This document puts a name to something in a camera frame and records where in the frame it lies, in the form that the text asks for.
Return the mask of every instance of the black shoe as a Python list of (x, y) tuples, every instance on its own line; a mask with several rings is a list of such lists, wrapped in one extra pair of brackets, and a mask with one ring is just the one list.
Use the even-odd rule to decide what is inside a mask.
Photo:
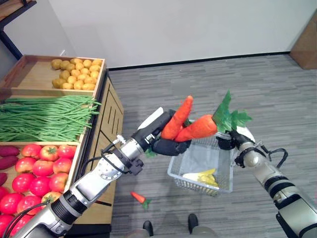
[(147, 230), (147, 232), (149, 233), (149, 235), (152, 237), (154, 236), (154, 233), (153, 233), (153, 226), (152, 226), (152, 223), (150, 221), (145, 221), (143, 223), (143, 229), (144, 230)]
[(195, 214), (189, 214), (188, 216), (188, 230), (191, 234), (193, 232), (193, 228), (198, 226), (198, 218)]

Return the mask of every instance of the orange carrot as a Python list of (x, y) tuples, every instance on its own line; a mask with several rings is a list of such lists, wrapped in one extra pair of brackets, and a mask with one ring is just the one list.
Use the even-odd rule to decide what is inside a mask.
[(144, 196), (137, 194), (136, 192), (131, 191), (130, 194), (134, 197), (139, 203), (142, 204), (144, 209), (147, 209), (150, 203), (150, 199), (146, 199)]
[(212, 120), (212, 115), (204, 115), (188, 127), (182, 129), (176, 136), (175, 141), (183, 142), (191, 139), (204, 138), (214, 135), (217, 125)]
[(173, 115), (172, 119), (164, 127), (161, 137), (167, 140), (173, 140), (181, 130), (181, 126), (188, 118), (193, 105), (193, 97), (188, 96), (184, 103), (179, 107), (177, 112)]

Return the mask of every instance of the pant leg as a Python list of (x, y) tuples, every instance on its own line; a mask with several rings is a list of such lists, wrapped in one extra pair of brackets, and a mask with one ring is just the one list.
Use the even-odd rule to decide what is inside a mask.
[(145, 229), (136, 229), (127, 234), (126, 238), (147, 238), (150, 237)]
[(194, 227), (192, 235), (198, 235), (201, 238), (218, 238), (217, 234), (212, 229), (202, 226)]

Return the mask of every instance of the white wall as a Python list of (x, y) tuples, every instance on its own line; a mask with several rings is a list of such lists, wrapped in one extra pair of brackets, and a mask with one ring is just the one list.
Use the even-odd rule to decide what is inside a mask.
[(77, 55), (109, 67), (289, 51), (316, 0), (50, 0)]
[(15, 57), (0, 41), (0, 80), (9, 72), (15, 63)]
[(59, 56), (66, 50), (69, 55), (76, 55), (48, 0), (37, 0), (4, 31), (22, 54)]

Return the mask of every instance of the wooden cabinet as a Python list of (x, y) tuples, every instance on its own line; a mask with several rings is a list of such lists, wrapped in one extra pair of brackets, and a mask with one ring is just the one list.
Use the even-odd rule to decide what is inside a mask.
[[(100, 151), (107, 147), (116, 139), (117, 134), (122, 133), (123, 106), (111, 84), (107, 79), (102, 106), (98, 116), (94, 140), (92, 141), (89, 158), (100, 155)], [(87, 166), (86, 172), (92, 170), (98, 161), (94, 161)], [(103, 204), (93, 204), (84, 214), (76, 221), (77, 224), (111, 224), (112, 207), (114, 201), (115, 181), (112, 182), (107, 191), (98, 199)]]
[(294, 45), (290, 56), (303, 69), (317, 68), (317, 10)]

